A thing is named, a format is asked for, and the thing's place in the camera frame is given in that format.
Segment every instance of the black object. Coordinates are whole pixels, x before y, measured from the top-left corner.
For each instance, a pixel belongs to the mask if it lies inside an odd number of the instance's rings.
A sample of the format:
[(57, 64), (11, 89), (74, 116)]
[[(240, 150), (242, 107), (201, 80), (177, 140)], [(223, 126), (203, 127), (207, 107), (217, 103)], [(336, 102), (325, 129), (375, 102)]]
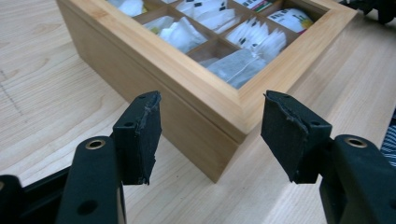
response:
[(1, 223), (126, 223), (123, 185), (148, 184), (162, 132), (161, 95), (138, 96), (110, 137), (80, 143), (73, 163), (25, 188), (0, 175)]
[(396, 17), (395, 0), (350, 0), (349, 3), (343, 0), (340, 4), (362, 10), (364, 15), (367, 15), (373, 9), (377, 9), (378, 21), (382, 24), (388, 23)]
[(328, 223), (396, 223), (396, 170), (375, 145), (332, 126), (291, 96), (265, 95), (262, 138), (296, 184), (323, 179)]

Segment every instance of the wooden table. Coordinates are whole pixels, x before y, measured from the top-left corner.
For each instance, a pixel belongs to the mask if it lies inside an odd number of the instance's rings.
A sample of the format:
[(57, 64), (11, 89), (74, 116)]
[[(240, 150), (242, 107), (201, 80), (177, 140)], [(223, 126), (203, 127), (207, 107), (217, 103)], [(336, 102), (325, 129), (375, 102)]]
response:
[[(395, 22), (358, 15), (289, 94), (332, 137), (380, 146), (395, 87)], [(55, 1), (0, 2), (0, 175), (26, 186), (70, 165), (78, 143), (109, 135), (127, 105), (78, 57)], [(156, 157), (151, 184), (125, 188), (128, 223), (325, 223), (318, 185), (289, 183), (259, 135), (218, 184), (165, 138)]]

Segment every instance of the wooden box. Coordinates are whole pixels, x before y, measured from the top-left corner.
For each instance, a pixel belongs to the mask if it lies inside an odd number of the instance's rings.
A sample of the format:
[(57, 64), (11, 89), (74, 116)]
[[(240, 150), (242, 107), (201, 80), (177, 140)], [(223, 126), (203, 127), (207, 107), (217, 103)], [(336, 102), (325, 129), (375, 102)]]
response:
[(235, 151), (248, 147), (248, 136), (259, 134), (253, 130), (261, 125), (262, 94), (288, 91), (355, 11), (331, 0), (285, 0), (256, 13), (229, 0), (241, 22), (251, 17), (265, 21), (285, 7), (300, 8), (315, 21), (302, 35), (285, 31), (288, 46), (237, 90), (196, 62), (237, 50), (224, 34), (189, 18), (208, 41), (184, 54), (141, 25), (162, 15), (183, 16), (175, 10), (177, 3), (146, 0), (148, 12), (130, 18), (105, 0), (58, 0), (80, 57), (127, 101), (160, 91), (163, 135), (216, 182)]

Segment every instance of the wooden box rim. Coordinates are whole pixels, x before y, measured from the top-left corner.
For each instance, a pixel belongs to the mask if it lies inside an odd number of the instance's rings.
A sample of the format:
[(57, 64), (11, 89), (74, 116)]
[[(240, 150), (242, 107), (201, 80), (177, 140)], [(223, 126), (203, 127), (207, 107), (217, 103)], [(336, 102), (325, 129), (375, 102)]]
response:
[(107, 1), (59, 0), (237, 143), (261, 122), (262, 94), (288, 91), (356, 14), (332, 0), (301, 1), (326, 13), (236, 90)]

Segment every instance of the striped fabric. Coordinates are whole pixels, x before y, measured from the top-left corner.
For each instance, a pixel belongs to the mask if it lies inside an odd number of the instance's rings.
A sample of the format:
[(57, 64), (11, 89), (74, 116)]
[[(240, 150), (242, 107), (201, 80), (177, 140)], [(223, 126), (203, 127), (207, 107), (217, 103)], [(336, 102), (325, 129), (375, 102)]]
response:
[(382, 143), (381, 152), (389, 163), (396, 168), (396, 113), (393, 115), (387, 135)]

